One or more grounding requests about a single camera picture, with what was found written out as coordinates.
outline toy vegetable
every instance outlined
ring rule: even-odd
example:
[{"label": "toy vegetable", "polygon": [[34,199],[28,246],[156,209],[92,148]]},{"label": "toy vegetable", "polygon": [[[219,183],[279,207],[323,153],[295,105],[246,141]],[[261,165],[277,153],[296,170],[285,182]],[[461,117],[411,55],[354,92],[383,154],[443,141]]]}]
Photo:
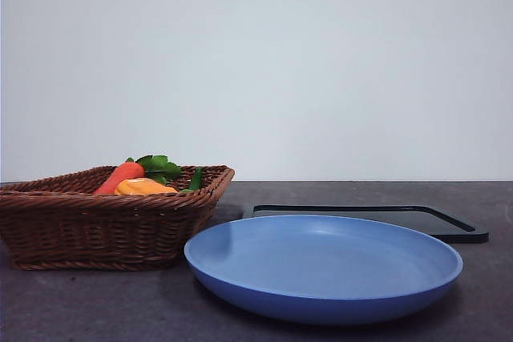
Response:
[{"label": "toy vegetable", "polygon": [[146,195],[166,192],[178,191],[173,187],[164,186],[149,178],[125,179],[114,190],[116,195]]},{"label": "toy vegetable", "polygon": [[108,179],[93,192],[93,195],[111,195],[115,188],[125,179],[149,178],[165,185],[181,174],[180,167],[168,162],[166,155],[146,155],[142,158],[128,158],[120,164]]}]

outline plate rim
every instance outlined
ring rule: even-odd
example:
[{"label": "plate rim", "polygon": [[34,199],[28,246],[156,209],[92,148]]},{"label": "plate rim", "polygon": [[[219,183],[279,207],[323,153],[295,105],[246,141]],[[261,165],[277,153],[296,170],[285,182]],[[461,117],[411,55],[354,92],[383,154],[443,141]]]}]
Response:
[{"label": "plate rim", "polygon": [[[396,227],[398,231],[412,232],[412,233],[415,233],[417,236],[421,236],[421,237],[427,238],[427,239],[429,239],[432,242],[435,242],[435,243],[438,243],[438,244],[442,245],[443,248],[447,252],[449,252],[450,254],[452,254],[456,258],[457,263],[454,266],[454,270],[452,271],[452,273],[447,275],[443,280],[440,280],[439,282],[437,282],[435,284],[431,284],[429,286],[425,286],[422,289],[413,290],[411,292],[405,292],[405,293],[401,293],[401,294],[397,294],[397,295],[361,296],[361,297],[335,297],[335,296],[309,296],[309,295],[302,294],[300,292],[295,293],[295,292],[285,292],[285,291],[281,291],[281,290],[272,290],[272,289],[268,289],[268,288],[257,287],[257,286],[250,285],[250,284],[244,284],[244,282],[240,282],[240,281],[236,281],[236,280],[226,279],[224,277],[219,276],[218,274],[213,274],[211,272],[208,272],[204,268],[199,268],[198,267],[199,264],[191,256],[191,252],[190,252],[190,249],[192,247],[191,244],[194,243],[194,239],[196,239],[197,237],[201,236],[201,234],[206,232],[206,231],[214,231],[214,229],[217,228],[217,227],[232,226],[234,223],[239,223],[239,222],[243,222],[243,221],[249,221],[249,220],[275,220],[277,218],[283,219],[283,218],[286,218],[286,217],[303,218],[303,219],[308,219],[308,218],[314,218],[314,219],[330,218],[330,219],[335,219],[337,221],[338,220],[341,220],[341,221],[357,221],[357,222],[371,223],[374,226]],[[428,235],[428,234],[426,234],[424,232],[413,230],[413,229],[408,228],[408,227],[398,226],[397,224],[384,223],[384,222],[379,222],[379,221],[371,220],[371,219],[340,217],[340,216],[336,216],[336,215],[304,215],[304,214],[270,215],[270,216],[259,216],[259,217],[252,217],[252,218],[235,219],[235,220],[231,220],[231,221],[228,221],[228,222],[219,223],[219,224],[217,224],[215,226],[212,226],[212,227],[204,229],[203,231],[200,231],[199,233],[194,235],[191,239],[189,239],[187,241],[187,243],[184,245],[184,254],[185,254],[186,260],[188,261],[188,264],[191,265],[191,267],[193,267],[194,269],[198,270],[199,272],[201,272],[201,273],[205,274],[206,276],[209,276],[209,277],[211,277],[211,278],[213,278],[215,280],[219,280],[220,282],[224,282],[226,284],[231,284],[233,286],[237,286],[238,288],[243,288],[243,289],[246,289],[246,290],[251,290],[251,291],[261,292],[261,293],[266,293],[266,294],[272,294],[272,295],[277,295],[277,296],[286,296],[286,297],[289,297],[289,298],[299,298],[299,299],[305,299],[305,300],[348,301],[348,302],[349,301],[362,301],[362,300],[368,300],[368,301],[371,301],[371,300],[388,300],[388,299],[393,299],[393,298],[402,298],[402,297],[407,297],[407,296],[415,296],[415,295],[422,294],[424,292],[429,292],[429,291],[435,290],[437,288],[441,288],[441,287],[443,287],[443,286],[445,286],[447,284],[450,284],[454,280],[456,280],[458,278],[458,276],[461,274],[461,272],[463,271],[463,265],[464,265],[463,258],[460,256],[460,254],[452,246],[450,246],[449,244],[447,244],[445,242],[442,242],[440,239],[434,238],[433,236]]]}]

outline blue plate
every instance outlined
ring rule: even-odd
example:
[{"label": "blue plate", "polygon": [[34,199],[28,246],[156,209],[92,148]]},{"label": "blue plate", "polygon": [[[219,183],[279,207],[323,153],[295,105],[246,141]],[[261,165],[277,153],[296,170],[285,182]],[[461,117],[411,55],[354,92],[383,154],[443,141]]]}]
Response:
[{"label": "blue plate", "polygon": [[307,324],[369,324],[442,297],[463,268],[429,235],[364,219],[279,215],[204,230],[185,245],[198,280],[223,300]]}]

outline yellow pepper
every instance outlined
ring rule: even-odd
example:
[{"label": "yellow pepper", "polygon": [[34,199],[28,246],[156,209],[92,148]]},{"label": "yellow pepper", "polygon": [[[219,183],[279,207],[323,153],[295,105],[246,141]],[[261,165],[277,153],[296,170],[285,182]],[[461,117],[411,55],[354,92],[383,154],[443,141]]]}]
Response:
[{"label": "yellow pepper", "polygon": [[167,187],[149,178],[125,179],[115,188],[116,195],[146,195],[163,192],[178,192],[173,187]]}]

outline basket rim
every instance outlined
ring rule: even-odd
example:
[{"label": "basket rim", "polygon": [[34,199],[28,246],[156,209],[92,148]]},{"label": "basket rim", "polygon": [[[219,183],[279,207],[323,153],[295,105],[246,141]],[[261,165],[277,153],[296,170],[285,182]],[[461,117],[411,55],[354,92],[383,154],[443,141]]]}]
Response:
[{"label": "basket rim", "polygon": [[93,209],[96,207],[105,207],[109,203],[115,204],[117,207],[122,205],[124,208],[144,206],[155,206],[160,204],[166,208],[178,208],[184,206],[203,206],[213,200],[218,200],[223,194],[224,189],[231,182],[235,171],[226,165],[216,166],[182,166],[182,167],[203,167],[204,169],[221,168],[220,175],[217,176],[210,184],[202,187],[199,190],[190,191],[187,193],[160,193],[148,195],[93,195],[92,193],[84,193],[77,191],[17,191],[15,188],[26,188],[33,183],[50,182],[57,178],[76,178],[85,173],[100,171],[106,168],[113,168],[115,166],[99,166],[93,167],[88,170],[77,171],[70,174],[57,175],[49,178],[35,179],[28,182],[12,183],[0,187],[0,208],[6,205],[10,206],[11,200],[15,199],[18,202],[23,200],[25,206],[51,208],[53,206],[62,206],[63,203],[68,202],[73,205],[79,205],[83,209]]}]

